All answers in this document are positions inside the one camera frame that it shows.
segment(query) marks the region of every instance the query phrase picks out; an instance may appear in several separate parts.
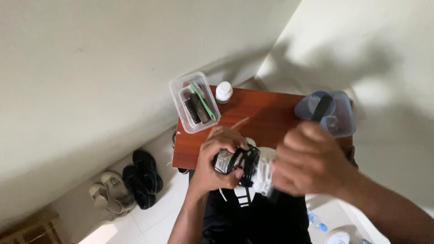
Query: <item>person's leg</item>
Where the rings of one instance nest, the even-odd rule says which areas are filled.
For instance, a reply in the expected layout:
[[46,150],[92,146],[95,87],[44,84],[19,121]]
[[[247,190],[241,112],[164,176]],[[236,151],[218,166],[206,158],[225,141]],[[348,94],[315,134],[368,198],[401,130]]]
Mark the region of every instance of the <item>person's leg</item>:
[[310,244],[305,198],[281,194],[276,204],[256,193],[248,209],[248,238],[253,243]]
[[[194,170],[189,171],[189,180]],[[210,191],[205,207],[204,243],[245,243],[243,213],[234,190],[222,189],[227,202],[219,190]]]

